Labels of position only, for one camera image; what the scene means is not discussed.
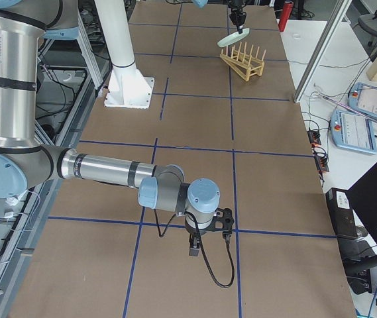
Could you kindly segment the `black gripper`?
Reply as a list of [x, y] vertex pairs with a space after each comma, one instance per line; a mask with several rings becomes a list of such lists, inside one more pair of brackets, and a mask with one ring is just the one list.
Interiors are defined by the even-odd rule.
[[197, 231], [195, 227], [192, 227], [188, 223], [185, 224], [185, 228], [189, 233], [189, 256], [198, 256], [201, 245], [201, 237], [207, 232], [203, 229]]
[[228, 8], [230, 8], [231, 13], [229, 18], [231, 22], [237, 26], [237, 32], [242, 34], [243, 25], [246, 20], [246, 13], [243, 11], [245, 7], [245, 1], [243, 0], [228, 0]]

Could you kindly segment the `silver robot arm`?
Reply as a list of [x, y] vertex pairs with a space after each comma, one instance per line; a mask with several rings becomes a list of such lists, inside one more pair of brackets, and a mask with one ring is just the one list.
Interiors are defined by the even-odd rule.
[[55, 179], [79, 178], [135, 188], [138, 202], [185, 218], [190, 252], [216, 230], [220, 191], [206, 178], [185, 183], [182, 170], [80, 154], [34, 137], [38, 41], [78, 31], [76, 1], [0, 1], [0, 198]]
[[[183, 3], [193, 3], [198, 8], [203, 8], [208, 4], [207, 0], [192, 0], [192, 1], [166, 1], [166, 3], [171, 5], [181, 5]], [[236, 27], [239, 34], [247, 34], [247, 29], [244, 29], [244, 24], [246, 21], [246, 12], [244, 12], [244, 7], [246, 6], [245, 1], [242, 0], [228, 0], [224, 1], [224, 4], [231, 10], [229, 18], [232, 24]]]

